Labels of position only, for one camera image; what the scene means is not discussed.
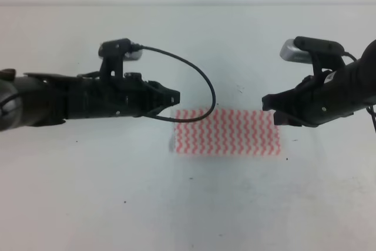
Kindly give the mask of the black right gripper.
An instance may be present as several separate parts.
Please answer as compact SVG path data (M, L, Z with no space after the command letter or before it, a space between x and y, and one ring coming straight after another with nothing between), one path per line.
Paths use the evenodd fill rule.
M276 126L318 127L357 111L357 71L324 71L302 88L268 94L261 99L262 110L293 110L293 117L275 111Z

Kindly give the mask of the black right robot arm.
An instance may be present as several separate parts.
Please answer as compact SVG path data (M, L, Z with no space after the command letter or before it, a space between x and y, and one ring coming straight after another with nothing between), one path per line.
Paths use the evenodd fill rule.
M280 51L287 62L313 67L295 88L262 97L262 110L273 111L275 125L316 128L375 105L375 42L359 59L338 42L298 36Z

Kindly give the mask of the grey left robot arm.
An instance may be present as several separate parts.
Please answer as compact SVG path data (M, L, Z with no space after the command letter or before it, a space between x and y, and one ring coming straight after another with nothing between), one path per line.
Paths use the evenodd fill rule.
M140 73L122 78L1 71L1 130L56 126L67 120L157 116L180 102L180 92Z

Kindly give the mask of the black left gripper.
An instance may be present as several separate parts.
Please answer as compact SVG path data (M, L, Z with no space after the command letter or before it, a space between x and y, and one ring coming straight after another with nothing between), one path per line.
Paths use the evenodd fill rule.
M29 73L23 78L23 122L157 116L180 103L180 92L141 74L107 79Z

